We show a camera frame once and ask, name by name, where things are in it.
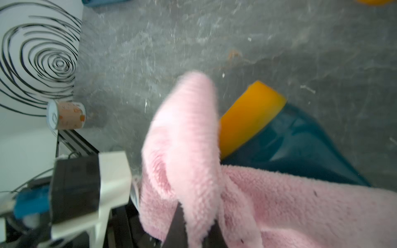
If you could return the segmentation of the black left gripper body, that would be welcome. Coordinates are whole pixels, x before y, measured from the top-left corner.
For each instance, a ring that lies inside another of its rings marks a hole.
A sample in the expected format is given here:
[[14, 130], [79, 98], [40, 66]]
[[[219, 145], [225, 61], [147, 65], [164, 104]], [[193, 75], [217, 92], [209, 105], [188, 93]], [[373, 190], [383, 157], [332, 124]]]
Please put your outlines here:
[[159, 248], [147, 234], [132, 203], [119, 207], [62, 207], [62, 224], [73, 238], [66, 248]]

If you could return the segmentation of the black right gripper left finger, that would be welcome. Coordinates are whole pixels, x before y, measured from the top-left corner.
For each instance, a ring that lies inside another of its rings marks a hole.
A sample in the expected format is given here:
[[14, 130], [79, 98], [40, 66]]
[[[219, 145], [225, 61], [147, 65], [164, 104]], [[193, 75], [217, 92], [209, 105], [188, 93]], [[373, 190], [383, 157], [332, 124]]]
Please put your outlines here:
[[188, 238], [186, 222], [181, 203], [177, 204], [168, 234], [162, 243], [162, 248], [187, 248]]

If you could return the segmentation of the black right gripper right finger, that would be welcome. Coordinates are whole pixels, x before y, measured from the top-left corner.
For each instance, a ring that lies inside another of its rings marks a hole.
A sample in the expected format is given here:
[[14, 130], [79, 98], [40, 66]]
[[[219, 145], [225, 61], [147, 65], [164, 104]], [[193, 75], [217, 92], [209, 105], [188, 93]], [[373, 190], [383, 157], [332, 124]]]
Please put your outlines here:
[[220, 226], [216, 221], [203, 240], [203, 248], [227, 248]]

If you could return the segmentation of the pink microfiber cloth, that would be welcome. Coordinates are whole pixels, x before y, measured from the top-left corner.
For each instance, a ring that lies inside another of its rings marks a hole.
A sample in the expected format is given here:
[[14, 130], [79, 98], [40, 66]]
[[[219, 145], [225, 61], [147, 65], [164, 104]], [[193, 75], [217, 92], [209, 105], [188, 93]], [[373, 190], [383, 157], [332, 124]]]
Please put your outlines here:
[[142, 149], [140, 222], [165, 241], [182, 209], [187, 246], [218, 224], [229, 248], [394, 248], [397, 195], [221, 165], [215, 86], [185, 73], [158, 109]]

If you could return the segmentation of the green rubber boot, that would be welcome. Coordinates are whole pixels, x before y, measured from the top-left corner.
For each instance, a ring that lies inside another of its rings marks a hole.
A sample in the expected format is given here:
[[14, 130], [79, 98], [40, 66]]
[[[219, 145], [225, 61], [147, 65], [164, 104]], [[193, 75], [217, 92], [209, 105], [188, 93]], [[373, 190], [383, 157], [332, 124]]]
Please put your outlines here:
[[310, 115], [260, 81], [221, 117], [219, 147], [225, 165], [368, 185]]

